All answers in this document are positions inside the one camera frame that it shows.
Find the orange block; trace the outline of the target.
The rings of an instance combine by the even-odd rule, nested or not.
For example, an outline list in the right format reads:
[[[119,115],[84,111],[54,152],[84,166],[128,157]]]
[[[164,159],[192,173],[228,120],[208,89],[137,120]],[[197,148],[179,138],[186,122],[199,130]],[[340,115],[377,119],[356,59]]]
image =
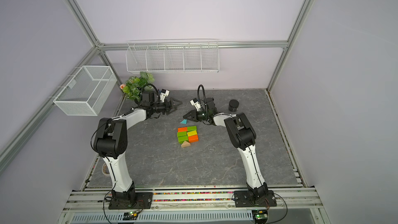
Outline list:
[[[198,140],[199,140],[199,136],[198,135],[188,136],[188,142],[189,143],[194,143],[194,142],[197,142]]]
[[[177,132],[186,132],[187,127],[178,128]]]

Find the yellow block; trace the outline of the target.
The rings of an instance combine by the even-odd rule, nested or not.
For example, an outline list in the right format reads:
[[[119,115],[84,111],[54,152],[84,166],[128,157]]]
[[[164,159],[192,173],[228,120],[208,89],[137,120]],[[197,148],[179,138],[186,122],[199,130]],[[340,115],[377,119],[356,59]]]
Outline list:
[[[193,131],[187,132],[187,136],[188,136],[188,137],[195,136],[195,135],[197,135],[197,134],[198,134],[198,133],[197,133],[197,130],[193,130]]]

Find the green block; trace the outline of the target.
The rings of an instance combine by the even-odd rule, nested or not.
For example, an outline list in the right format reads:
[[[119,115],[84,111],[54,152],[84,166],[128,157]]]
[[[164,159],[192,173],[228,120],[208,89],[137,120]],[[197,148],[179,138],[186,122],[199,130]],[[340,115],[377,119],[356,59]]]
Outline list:
[[[178,132],[178,133],[177,133],[177,136],[178,136],[178,137],[187,136],[187,131]]]
[[[188,132],[190,132],[190,131],[194,131],[194,130],[197,130],[197,126],[189,126],[189,127],[187,127],[187,131]]]
[[[178,143],[179,144],[183,144],[184,142],[188,142],[189,141],[189,137],[188,136],[179,136],[178,137]]]

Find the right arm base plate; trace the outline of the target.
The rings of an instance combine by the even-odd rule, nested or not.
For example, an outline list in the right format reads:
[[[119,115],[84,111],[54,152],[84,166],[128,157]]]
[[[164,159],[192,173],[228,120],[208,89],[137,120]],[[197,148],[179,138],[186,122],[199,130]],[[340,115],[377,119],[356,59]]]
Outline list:
[[[276,207],[277,202],[273,191],[252,192],[252,191],[234,191],[232,200],[236,207]]]

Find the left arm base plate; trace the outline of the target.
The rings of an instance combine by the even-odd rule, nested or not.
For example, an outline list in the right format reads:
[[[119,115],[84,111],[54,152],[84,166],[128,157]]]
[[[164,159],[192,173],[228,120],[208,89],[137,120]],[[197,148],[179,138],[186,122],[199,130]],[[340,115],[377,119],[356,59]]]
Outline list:
[[[108,209],[150,209],[152,200],[152,192],[136,192],[134,197],[129,200],[112,197]]]

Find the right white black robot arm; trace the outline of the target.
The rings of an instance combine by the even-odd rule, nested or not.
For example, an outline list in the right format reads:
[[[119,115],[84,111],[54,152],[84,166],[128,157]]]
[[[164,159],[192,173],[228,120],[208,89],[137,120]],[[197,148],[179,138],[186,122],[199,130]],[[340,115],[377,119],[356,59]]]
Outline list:
[[[269,189],[261,174],[256,155],[257,134],[244,113],[228,114],[217,111],[214,99],[200,101],[194,98],[190,104],[195,108],[183,116],[193,122],[206,122],[225,127],[232,145],[238,150],[243,161],[248,192],[254,201],[262,200]]]

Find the tan wooden triangle block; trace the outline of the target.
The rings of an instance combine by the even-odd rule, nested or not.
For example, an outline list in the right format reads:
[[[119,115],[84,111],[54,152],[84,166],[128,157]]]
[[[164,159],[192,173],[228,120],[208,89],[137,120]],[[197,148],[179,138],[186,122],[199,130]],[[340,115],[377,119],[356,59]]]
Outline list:
[[[189,142],[187,142],[187,141],[184,141],[184,142],[181,144],[181,147],[182,147],[182,148],[186,148],[186,147],[189,147],[189,146],[191,146],[191,144],[190,144]]]

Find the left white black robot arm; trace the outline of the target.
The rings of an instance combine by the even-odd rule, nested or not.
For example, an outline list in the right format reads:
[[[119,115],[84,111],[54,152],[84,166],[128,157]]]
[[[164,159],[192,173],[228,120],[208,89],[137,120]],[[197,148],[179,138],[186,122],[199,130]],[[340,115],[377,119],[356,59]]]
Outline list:
[[[129,112],[113,117],[102,118],[98,128],[91,138],[91,147],[103,158],[112,179],[112,198],[134,203],[135,186],[126,165],[125,151],[127,149],[127,130],[134,125],[150,119],[153,114],[169,115],[182,101],[169,97],[169,91],[161,90],[158,99],[154,91],[144,91],[139,106]]]

